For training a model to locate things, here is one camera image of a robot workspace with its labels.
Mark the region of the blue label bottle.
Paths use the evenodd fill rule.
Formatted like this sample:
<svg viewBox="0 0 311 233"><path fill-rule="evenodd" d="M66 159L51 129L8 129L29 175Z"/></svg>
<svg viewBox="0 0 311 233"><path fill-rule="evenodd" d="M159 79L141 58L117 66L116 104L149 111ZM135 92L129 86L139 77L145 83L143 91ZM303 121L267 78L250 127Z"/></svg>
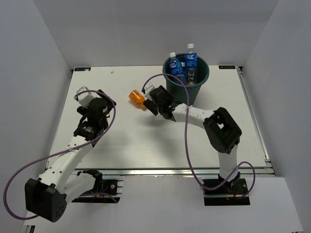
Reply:
<svg viewBox="0 0 311 233"><path fill-rule="evenodd" d="M187 75L187 84L195 85L197 83L197 53L194 50L194 44L187 44L187 52L185 53L185 69Z"/></svg>
<svg viewBox="0 0 311 233"><path fill-rule="evenodd" d="M171 52L169 56L170 56L169 66L171 74L176 76L183 84L187 84L183 66L180 60L177 59L175 52Z"/></svg>

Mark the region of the orange juice bottle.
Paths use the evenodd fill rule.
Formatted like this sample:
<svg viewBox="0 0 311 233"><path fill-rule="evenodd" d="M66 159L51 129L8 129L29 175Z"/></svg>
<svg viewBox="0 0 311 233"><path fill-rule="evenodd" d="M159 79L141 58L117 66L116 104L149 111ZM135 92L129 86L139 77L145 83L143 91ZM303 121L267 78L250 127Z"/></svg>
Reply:
<svg viewBox="0 0 311 233"><path fill-rule="evenodd" d="M146 107L144 105L145 97L141 93L139 93L137 90L133 90L129 94L129 99L140 109L146 110Z"/></svg>

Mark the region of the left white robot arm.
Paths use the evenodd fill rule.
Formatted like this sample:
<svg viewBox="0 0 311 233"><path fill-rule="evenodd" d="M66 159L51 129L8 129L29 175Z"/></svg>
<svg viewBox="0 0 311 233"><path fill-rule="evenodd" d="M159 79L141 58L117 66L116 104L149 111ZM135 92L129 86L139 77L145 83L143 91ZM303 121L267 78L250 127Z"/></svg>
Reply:
<svg viewBox="0 0 311 233"><path fill-rule="evenodd" d="M66 206L82 194L97 194L104 189L103 175L95 169L80 171L74 179L70 178L110 126L107 119L116 103L102 90L97 94L93 96L85 87L77 91L74 98L80 104L77 112L82 117L66 152L37 179L29 179L25 184L26 209L50 222L58 221Z"/></svg>

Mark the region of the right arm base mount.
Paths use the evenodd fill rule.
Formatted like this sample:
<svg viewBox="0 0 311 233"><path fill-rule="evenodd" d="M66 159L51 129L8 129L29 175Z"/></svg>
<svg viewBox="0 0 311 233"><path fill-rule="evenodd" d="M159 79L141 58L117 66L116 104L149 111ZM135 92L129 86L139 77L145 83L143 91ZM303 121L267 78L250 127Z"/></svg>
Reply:
<svg viewBox="0 0 311 233"><path fill-rule="evenodd" d="M234 187L229 190L226 186L219 189L203 191L205 206L248 206L250 205L249 196L246 195L248 187L245 179L239 179Z"/></svg>

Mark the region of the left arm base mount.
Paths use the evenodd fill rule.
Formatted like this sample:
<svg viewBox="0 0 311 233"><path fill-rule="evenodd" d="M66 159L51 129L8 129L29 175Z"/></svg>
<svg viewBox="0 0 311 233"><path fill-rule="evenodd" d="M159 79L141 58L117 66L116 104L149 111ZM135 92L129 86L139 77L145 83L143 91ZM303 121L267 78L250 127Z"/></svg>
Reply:
<svg viewBox="0 0 311 233"><path fill-rule="evenodd" d="M85 169L77 172L79 175L89 174L95 179L93 188L84 192L73 203L118 203L121 199L123 180L108 178L95 169Z"/></svg>

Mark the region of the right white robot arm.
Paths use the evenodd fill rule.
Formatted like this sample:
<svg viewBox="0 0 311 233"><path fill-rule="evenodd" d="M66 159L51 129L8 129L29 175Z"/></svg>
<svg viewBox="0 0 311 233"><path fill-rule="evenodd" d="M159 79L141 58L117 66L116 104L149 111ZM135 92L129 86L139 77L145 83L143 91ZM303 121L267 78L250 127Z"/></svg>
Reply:
<svg viewBox="0 0 311 233"><path fill-rule="evenodd" d="M215 187L199 184L208 191L220 188L224 193L232 193L240 178L237 148L242 131L229 112L223 107L212 111L187 106L176 101L163 86L155 88L150 82L142 91L147 97L144 105L155 116L160 114L167 120L184 122L186 127L190 124L206 131L210 144L218 152L219 184Z"/></svg>

